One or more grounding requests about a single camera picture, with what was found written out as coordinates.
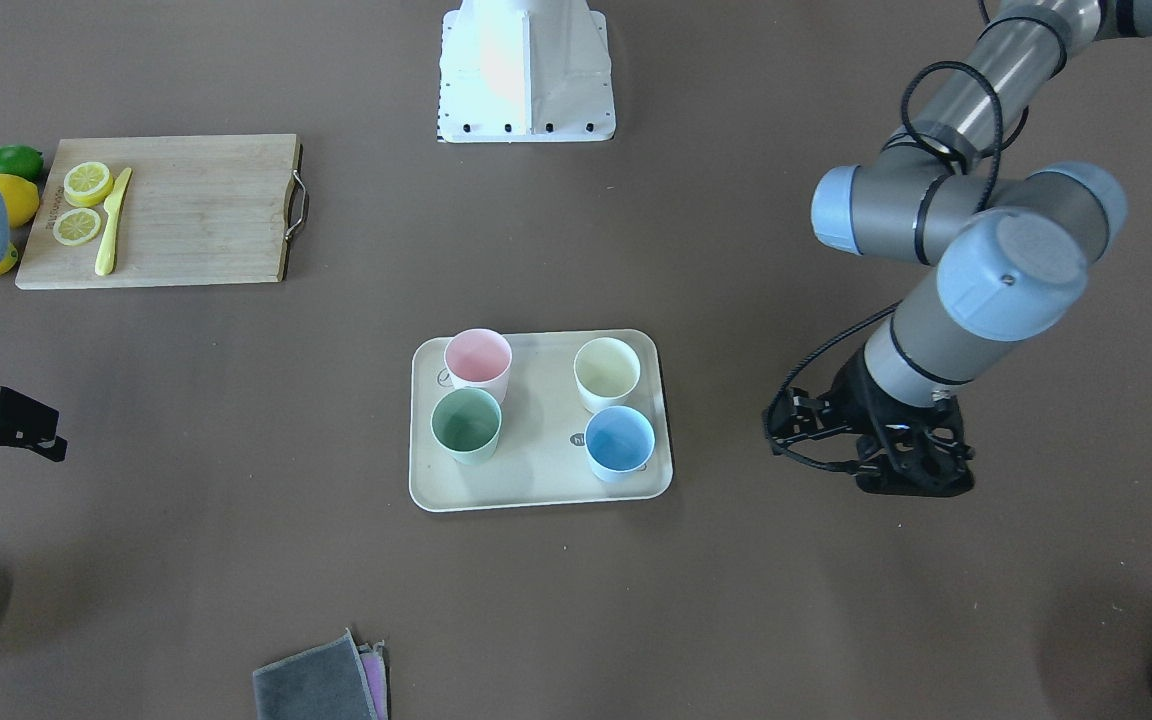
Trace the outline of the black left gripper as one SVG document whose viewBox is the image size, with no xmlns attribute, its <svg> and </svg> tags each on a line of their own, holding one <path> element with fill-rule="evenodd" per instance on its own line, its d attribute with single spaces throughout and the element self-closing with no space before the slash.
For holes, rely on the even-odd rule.
<svg viewBox="0 0 1152 720">
<path fill-rule="evenodd" d="M 956 397 L 932 406 L 905 406 L 870 377 L 863 351 L 856 351 L 835 377 L 827 397 L 780 392 L 764 409 L 764 433 L 774 455 L 791 446 L 842 432 L 858 437 L 858 487 L 873 495 L 948 498 L 972 491 L 963 415 Z"/>
</svg>

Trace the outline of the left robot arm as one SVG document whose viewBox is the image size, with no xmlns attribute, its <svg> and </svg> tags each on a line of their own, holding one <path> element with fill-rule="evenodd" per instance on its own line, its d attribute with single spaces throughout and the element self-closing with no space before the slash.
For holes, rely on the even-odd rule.
<svg viewBox="0 0 1152 720">
<path fill-rule="evenodd" d="M 867 342 L 812 396 L 795 379 L 761 414 L 774 455 L 846 473 L 873 495 L 958 497 L 973 447 L 957 396 L 1020 343 L 1059 323 L 1126 223 L 1128 200 L 1087 161 L 1016 182 L 1001 158 L 1030 101 L 1094 41 L 1152 37 L 1152 1 L 1002 1 L 963 61 L 924 67 L 900 126 L 867 167 L 814 187 L 823 245 L 927 266 L 905 300 L 838 334 Z"/>
</svg>

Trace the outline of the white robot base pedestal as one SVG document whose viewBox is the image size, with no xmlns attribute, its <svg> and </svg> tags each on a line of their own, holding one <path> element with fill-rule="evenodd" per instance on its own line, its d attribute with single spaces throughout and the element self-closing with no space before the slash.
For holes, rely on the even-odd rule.
<svg viewBox="0 0 1152 720">
<path fill-rule="evenodd" d="M 444 143 L 616 135 L 607 18 L 585 1 L 463 1 L 444 14 L 439 69 Z"/>
</svg>

